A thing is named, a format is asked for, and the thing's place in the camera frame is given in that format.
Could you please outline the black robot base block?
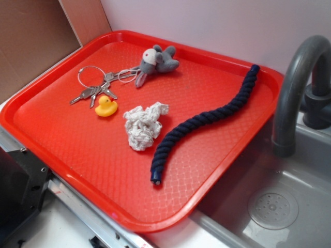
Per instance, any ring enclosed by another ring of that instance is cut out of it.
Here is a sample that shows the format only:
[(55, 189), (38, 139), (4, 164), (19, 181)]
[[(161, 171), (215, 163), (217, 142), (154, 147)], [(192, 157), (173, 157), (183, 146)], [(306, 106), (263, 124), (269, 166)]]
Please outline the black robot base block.
[(49, 177), (32, 152), (1, 149), (1, 244), (39, 214)]

